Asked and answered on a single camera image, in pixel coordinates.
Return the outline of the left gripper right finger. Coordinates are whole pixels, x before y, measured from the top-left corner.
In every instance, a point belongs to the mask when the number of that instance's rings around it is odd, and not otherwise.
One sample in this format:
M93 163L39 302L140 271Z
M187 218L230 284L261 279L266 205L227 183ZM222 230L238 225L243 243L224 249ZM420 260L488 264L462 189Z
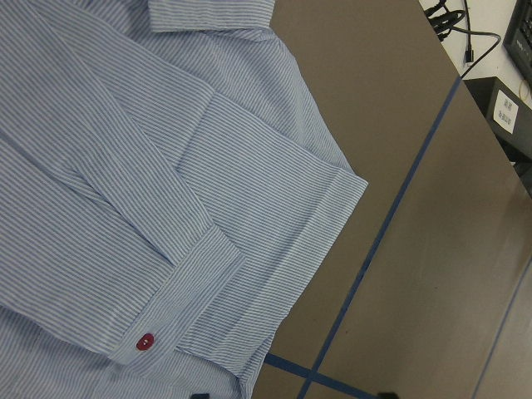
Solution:
M377 397L379 399L400 399L395 392L379 392Z

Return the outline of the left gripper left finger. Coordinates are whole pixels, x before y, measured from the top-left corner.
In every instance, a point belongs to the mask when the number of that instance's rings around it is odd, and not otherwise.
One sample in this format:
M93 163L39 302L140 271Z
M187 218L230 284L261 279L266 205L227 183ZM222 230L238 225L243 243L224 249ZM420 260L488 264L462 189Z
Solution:
M195 393L190 396L190 399L210 399L209 393Z

